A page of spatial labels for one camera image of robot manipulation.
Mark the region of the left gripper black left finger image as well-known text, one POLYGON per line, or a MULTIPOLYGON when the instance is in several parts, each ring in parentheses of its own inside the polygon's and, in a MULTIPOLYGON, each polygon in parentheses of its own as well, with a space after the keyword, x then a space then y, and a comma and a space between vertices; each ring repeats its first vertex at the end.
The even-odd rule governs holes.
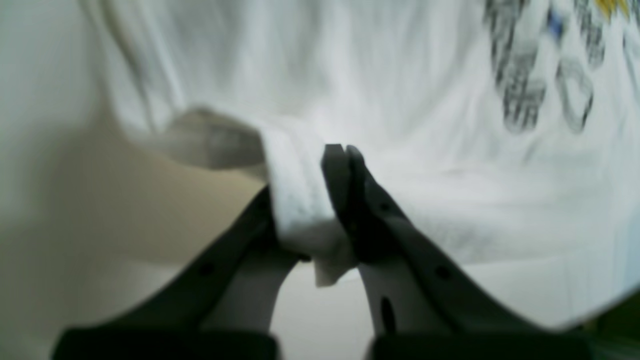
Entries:
POLYGON ((279 245, 269 187, 178 276, 123 314, 62 333, 55 360, 280 360, 275 303, 300 255, 279 245))

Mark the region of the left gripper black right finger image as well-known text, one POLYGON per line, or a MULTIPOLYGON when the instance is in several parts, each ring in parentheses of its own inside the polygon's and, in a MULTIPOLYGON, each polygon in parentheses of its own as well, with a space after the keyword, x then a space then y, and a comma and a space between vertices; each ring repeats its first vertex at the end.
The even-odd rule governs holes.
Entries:
POLYGON ((368 360, 591 360, 583 335, 516 315, 409 221, 352 145, 321 160, 333 209, 349 237, 375 337, 368 360))

